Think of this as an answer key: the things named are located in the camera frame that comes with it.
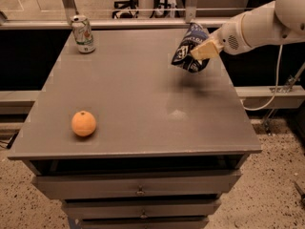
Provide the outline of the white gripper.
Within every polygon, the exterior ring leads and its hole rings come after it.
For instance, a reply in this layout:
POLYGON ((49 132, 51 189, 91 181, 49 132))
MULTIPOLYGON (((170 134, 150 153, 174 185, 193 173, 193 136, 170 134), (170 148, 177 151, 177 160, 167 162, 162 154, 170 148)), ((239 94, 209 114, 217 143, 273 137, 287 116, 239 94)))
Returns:
POLYGON ((251 47, 243 36, 242 20, 244 14, 239 14, 214 31, 209 39, 191 50, 195 60, 205 60, 219 56, 220 52, 237 55, 248 52, 251 47))

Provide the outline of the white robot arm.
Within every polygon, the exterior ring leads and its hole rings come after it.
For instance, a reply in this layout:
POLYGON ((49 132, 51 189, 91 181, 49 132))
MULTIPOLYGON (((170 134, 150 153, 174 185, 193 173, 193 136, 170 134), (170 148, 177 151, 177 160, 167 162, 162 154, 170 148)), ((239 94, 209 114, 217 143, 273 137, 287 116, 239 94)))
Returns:
POLYGON ((196 60, 237 55, 266 45, 305 41, 305 0, 274 0, 240 13, 191 50, 196 60))

